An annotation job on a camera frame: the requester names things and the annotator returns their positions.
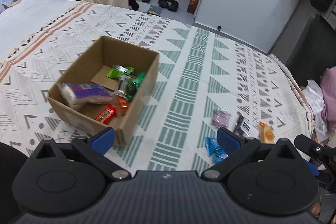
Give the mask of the blue snack packet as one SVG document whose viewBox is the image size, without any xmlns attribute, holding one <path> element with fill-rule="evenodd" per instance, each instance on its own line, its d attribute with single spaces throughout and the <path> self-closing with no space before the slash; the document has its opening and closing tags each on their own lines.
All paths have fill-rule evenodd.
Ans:
<svg viewBox="0 0 336 224">
<path fill-rule="evenodd" d="M 213 159 L 214 163 L 218 163 L 228 158 L 227 153 L 218 145 L 216 138 L 205 137 L 205 145 L 207 155 Z"/>
</svg>

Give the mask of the red chocolate bar packet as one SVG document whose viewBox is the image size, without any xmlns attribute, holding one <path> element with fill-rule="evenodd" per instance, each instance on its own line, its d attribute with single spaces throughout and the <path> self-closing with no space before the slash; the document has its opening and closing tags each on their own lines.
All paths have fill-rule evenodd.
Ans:
<svg viewBox="0 0 336 224">
<path fill-rule="evenodd" d="M 100 122 L 102 124 L 109 124 L 109 122 L 116 117 L 118 114 L 118 109 L 108 104 L 106 108 L 95 118 L 95 121 Z"/>
</svg>

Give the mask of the red orange candy packet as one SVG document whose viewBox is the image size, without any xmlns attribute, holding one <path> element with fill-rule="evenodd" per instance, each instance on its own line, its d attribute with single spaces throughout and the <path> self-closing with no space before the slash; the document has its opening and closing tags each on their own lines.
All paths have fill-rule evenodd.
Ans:
<svg viewBox="0 0 336 224">
<path fill-rule="evenodd" d="M 125 115 L 129 109 L 129 102 L 126 98 L 125 93 L 116 90 L 113 92 L 113 102 L 118 108 L 118 113 L 120 115 Z"/>
</svg>

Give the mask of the purple white wafer packet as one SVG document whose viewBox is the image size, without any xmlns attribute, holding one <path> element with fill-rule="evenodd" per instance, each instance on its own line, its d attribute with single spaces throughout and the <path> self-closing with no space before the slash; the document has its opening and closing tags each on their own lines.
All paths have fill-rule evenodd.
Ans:
<svg viewBox="0 0 336 224">
<path fill-rule="evenodd" d="M 87 103 L 105 104 L 112 101 L 112 95 L 98 84 L 57 84 L 67 105 L 72 109 L 80 109 Z"/>
</svg>

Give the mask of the green snack packet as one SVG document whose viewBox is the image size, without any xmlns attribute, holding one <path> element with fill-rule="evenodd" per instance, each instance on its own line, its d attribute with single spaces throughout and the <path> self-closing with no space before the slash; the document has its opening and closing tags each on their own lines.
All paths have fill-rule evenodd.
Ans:
<svg viewBox="0 0 336 224">
<path fill-rule="evenodd" d="M 114 65 L 112 69 L 108 71 L 106 77 L 109 79 L 119 80 L 121 76 L 131 76 L 135 69 L 133 67 L 123 67 L 121 65 Z"/>
</svg>

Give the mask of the black white cake packet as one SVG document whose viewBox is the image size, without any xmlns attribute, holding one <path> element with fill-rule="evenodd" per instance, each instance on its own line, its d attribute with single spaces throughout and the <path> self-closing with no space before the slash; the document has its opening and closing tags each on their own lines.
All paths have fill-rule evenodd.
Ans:
<svg viewBox="0 0 336 224">
<path fill-rule="evenodd" d="M 239 115 L 234 128 L 234 134 L 246 138 L 250 136 L 250 129 L 251 126 L 247 119 Z"/>
</svg>

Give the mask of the purple mochi packet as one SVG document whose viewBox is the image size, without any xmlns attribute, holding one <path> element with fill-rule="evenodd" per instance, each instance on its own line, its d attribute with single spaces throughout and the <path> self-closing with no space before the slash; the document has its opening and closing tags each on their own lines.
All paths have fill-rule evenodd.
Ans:
<svg viewBox="0 0 336 224">
<path fill-rule="evenodd" d="M 228 127 L 230 123 L 230 117 L 231 113 L 227 110 L 224 110 L 222 108 L 217 108 L 214 111 L 213 117 L 212 117 L 212 124 L 217 127 Z"/>
</svg>

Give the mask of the orange rice cracker packet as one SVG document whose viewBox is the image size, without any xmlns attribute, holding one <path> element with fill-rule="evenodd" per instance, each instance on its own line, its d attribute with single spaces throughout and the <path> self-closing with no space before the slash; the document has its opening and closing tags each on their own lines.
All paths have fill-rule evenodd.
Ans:
<svg viewBox="0 0 336 224">
<path fill-rule="evenodd" d="M 259 139 L 261 143 L 274 144 L 275 137 L 273 133 L 273 127 L 269 126 L 268 124 L 265 124 L 264 122 L 259 122 L 258 128 L 259 128 Z"/>
</svg>

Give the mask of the cardboard box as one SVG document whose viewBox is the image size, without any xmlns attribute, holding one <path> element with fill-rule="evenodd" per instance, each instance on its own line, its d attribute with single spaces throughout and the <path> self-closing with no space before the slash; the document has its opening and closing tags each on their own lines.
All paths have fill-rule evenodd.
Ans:
<svg viewBox="0 0 336 224">
<path fill-rule="evenodd" d="M 158 75 L 159 53 L 123 42 L 107 36 L 102 36 L 93 43 L 58 79 L 59 84 L 99 84 L 109 93 L 116 91 L 118 81 L 109 79 L 106 74 L 115 65 L 132 67 L 135 75 L 146 74 L 134 99 L 124 115 L 113 118 L 108 126 L 114 128 L 117 147 L 128 145 L 141 114 L 143 106 L 148 102 Z M 49 90 L 48 100 L 60 119 L 86 133 L 95 135 L 105 124 L 96 121 L 96 117 L 104 110 L 105 105 L 84 104 L 74 110 L 62 96 L 57 85 Z"/>
</svg>

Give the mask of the patterned bed blanket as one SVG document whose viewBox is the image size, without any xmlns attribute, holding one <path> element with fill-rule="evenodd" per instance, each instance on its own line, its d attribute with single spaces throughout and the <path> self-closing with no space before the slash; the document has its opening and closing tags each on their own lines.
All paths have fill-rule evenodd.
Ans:
<svg viewBox="0 0 336 224">
<path fill-rule="evenodd" d="M 313 134 L 307 100 L 275 56 L 175 20 L 88 2 L 22 0 L 1 13 L 1 142 L 31 155 L 46 137 L 68 142 L 93 131 L 62 121 L 48 92 L 102 36 L 159 53 L 153 90 L 139 107 L 130 143 L 107 157 L 135 172 L 203 171 L 213 164 L 205 139 L 218 108 L 272 127 L 276 138 Z"/>
</svg>

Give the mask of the pink cloth pile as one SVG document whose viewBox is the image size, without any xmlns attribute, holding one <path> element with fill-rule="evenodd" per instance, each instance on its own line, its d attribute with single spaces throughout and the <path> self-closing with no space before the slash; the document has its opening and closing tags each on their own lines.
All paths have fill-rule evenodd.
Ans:
<svg viewBox="0 0 336 224">
<path fill-rule="evenodd" d="M 335 67 L 325 70 L 319 84 L 308 80 L 302 92 L 313 110 L 314 139 L 326 144 L 335 137 Z"/>
</svg>

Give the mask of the red snack canister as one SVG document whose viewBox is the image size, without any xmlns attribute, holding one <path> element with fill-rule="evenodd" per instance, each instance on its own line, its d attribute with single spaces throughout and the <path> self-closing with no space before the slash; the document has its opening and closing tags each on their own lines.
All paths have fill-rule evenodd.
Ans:
<svg viewBox="0 0 336 224">
<path fill-rule="evenodd" d="M 194 14 L 197 9 L 198 3 L 199 0 L 190 0 L 187 12 L 190 14 Z"/>
</svg>

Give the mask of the black shoes pile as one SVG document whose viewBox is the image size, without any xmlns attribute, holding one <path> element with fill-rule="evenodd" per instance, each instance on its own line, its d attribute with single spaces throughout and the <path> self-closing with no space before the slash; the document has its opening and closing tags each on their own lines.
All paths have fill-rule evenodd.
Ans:
<svg viewBox="0 0 336 224">
<path fill-rule="evenodd" d="M 158 4 L 160 8 L 168 9 L 172 12 L 177 12 L 179 8 L 179 3 L 176 0 L 158 0 Z"/>
</svg>

